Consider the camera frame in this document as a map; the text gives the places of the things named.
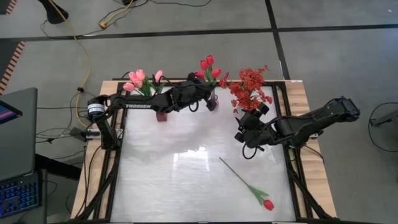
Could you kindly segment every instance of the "pink tulip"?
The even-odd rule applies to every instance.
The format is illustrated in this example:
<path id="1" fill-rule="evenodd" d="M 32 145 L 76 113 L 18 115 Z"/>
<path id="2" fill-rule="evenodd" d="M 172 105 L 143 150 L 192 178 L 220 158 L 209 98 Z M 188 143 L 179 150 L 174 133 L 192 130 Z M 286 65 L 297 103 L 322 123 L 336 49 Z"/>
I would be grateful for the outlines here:
<path id="1" fill-rule="evenodd" d="M 207 62 L 205 60 L 200 61 L 200 68 L 202 70 L 206 70 L 208 67 L 209 67 L 209 65 L 207 64 Z"/>
<path id="2" fill-rule="evenodd" d="M 138 80 L 140 80 L 140 81 L 143 81 L 145 79 L 145 73 L 142 69 L 138 69 L 136 71 L 136 75 L 137 75 Z"/>
<path id="3" fill-rule="evenodd" d="M 207 55 L 206 62 L 207 62 L 208 65 L 213 65 L 214 64 L 213 56 L 212 55 Z"/>
<path id="4" fill-rule="evenodd" d="M 155 80 L 156 82 L 159 82 L 160 78 L 162 78 L 163 76 L 163 71 L 159 70 L 157 71 L 156 75 L 155 75 Z"/>
<path id="5" fill-rule="evenodd" d="M 129 79 L 130 79 L 130 81 L 137 79 L 137 74 L 135 72 L 130 72 Z"/>
<path id="6" fill-rule="evenodd" d="M 123 90 L 134 91 L 134 89 L 135 89 L 135 86 L 132 83 L 125 83 L 123 85 Z"/>
<path id="7" fill-rule="evenodd" d="M 211 71 L 211 76 L 213 76 L 213 78 L 217 78 L 219 77 L 219 75 L 221 75 L 221 69 L 216 68 L 213 71 Z"/>
<path id="8" fill-rule="evenodd" d="M 134 86 L 137 87 L 137 88 L 141 88 L 142 87 L 142 81 L 138 80 L 138 79 L 133 80 L 132 84 L 134 84 Z"/>
<path id="9" fill-rule="evenodd" d="M 205 73 L 203 71 L 197 71 L 197 72 L 195 72 L 195 75 L 198 78 L 205 78 Z"/>

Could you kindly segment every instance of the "single red tulip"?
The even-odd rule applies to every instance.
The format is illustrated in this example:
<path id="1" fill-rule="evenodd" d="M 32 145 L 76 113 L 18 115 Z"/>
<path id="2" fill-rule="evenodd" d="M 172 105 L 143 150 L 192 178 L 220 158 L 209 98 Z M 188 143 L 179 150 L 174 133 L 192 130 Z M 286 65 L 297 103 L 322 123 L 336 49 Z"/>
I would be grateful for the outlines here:
<path id="1" fill-rule="evenodd" d="M 212 55 L 207 55 L 206 61 L 208 65 L 213 65 L 214 64 L 214 58 Z"/>
<path id="2" fill-rule="evenodd" d="M 211 75 L 213 76 L 213 78 L 217 78 L 219 77 L 219 75 L 221 75 L 221 69 L 216 68 L 213 71 L 211 71 Z"/>
<path id="3" fill-rule="evenodd" d="M 195 72 L 195 75 L 198 78 L 205 78 L 205 73 L 203 71 L 197 71 L 197 72 Z"/>
<path id="4" fill-rule="evenodd" d="M 270 211 L 274 209 L 274 204 L 270 200 L 265 200 L 264 201 L 264 207 Z"/>
<path id="5" fill-rule="evenodd" d="M 205 60 L 200 61 L 200 68 L 202 70 L 206 70 L 208 67 L 209 67 L 209 65 L 207 64 L 207 62 Z"/>

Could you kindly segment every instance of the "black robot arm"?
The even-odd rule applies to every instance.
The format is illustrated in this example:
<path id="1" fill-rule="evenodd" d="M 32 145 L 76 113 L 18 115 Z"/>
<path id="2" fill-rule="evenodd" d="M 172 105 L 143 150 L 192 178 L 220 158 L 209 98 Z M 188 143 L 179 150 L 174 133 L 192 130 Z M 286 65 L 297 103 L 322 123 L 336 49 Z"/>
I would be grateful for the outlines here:
<path id="1" fill-rule="evenodd" d="M 177 83 L 164 93 L 155 93 L 153 96 L 142 95 L 101 95 L 88 102 L 88 119 L 96 123 L 101 132 L 102 148 L 115 150 L 120 147 L 116 136 L 116 130 L 112 128 L 107 119 L 114 115 L 119 109 L 149 109 L 161 113 L 180 111 L 201 100 L 206 101 L 210 111 L 216 108 L 216 101 L 211 99 L 211 92 L 215 89 L 213 83 L 207 83 L 202 78 L 197 78 L 190 73 L 186 81 Z"/>
<path id="2" fill-rule="evenodd" d="M 321 134 L 336 122 L 356 121 L 360 115 L 354 103 L 344 97 L 330 100 L 325 106 L 301 116 L 281 116 L 263 123 L 260 117 L 268 110 L 262 103 L 259 110 L 247 111 L 238 119 L 240 132 L 235 138 L 249 148 L 262 149 L 260 146 L 265 144 L 302 147 L 311 135 Z"/>

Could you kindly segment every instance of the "keyboard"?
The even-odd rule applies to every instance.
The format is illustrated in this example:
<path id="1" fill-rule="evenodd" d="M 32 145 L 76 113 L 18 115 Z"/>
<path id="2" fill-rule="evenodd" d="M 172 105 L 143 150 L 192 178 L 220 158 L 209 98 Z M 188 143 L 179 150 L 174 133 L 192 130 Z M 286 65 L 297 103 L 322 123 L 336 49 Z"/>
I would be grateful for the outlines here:
<path id="1" fill-rule="evenodd" d="M 38 173 L 0 182 L 0 218 L 17 214 L 41 203 L 41 182 Z"/>

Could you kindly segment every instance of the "yellow cable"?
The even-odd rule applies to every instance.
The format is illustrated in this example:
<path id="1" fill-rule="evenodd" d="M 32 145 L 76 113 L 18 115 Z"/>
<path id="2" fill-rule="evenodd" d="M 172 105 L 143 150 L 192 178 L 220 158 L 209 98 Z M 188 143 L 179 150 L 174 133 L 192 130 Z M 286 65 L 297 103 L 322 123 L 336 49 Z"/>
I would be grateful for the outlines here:
<path id="1" fill-rule="evenodd" d="M 85 51 L 86 57 L 87 57 L 87 61 L 88 61 L 88 68 L 87 68 L 87 75 L 85 80 L 83 81 L 83 83 L 80 85 L 81 88 L 83 88 L 86 85 L 86 82 L 88 80 L 88 77 L 90 76 L 90 69 L 91 69 L 91 65 L 90 65 L 90 56 L 88 55 L 87 50 L 84 48 L 84 46 L 78 41 L 75 32 L 73 31 L 72 26 L 70 25 L 70 23 L 67 21 L 67 19 L 65 18 L 65 16 L 63 16 L 62 12 L 56 7 L 56 5 L 54 4 L 54 2 L 52 0 L 49 0 L 50 4 L 52 5 L 52 7 L 54 7 L 54 9 L 60 14 L 60 16 L 62 17 L 62 19 L 67 23 L 67 26 L 69 27 L 70 31 L 72 32 L 73 38 L 75 39 L 76 43 Z M 79 117 L 79 112 L 78 112 L 78 107 L 79 107 L 79 96 L 80 94 L 77 95 L 76 98 L 76 117 L 79 120 L 80 124 L 83 125 L 84 127 L 87 128 L 87 125 L 85 125 L 80 117 Z"/>
<path id="2" fill-rule="evenodd" d="M 112 20 L 115 16 L 117 16 L 117 15 L 119 15 L 120 13 L 126 11 L 126 10 L 131 6 L 131 4 L 132 4 L 133 1 L 134 1 L 134 0 L 131 0 L 130 3 L 129 3 L 129 5 L 126 6 L 122 11 L 119 11 L 119 12 L 115 13 L 113 16 L 111 16 L 111 17 L 110 17 L 109 19 L 107 19 L 106 21 L 100 22 L 100 23 L 99 23 L 99 26 L 100 26 L 102 29 L 105 29 L 106 26 L 108 25 L 108 22 L 109 22 L 110 20 Z"/>

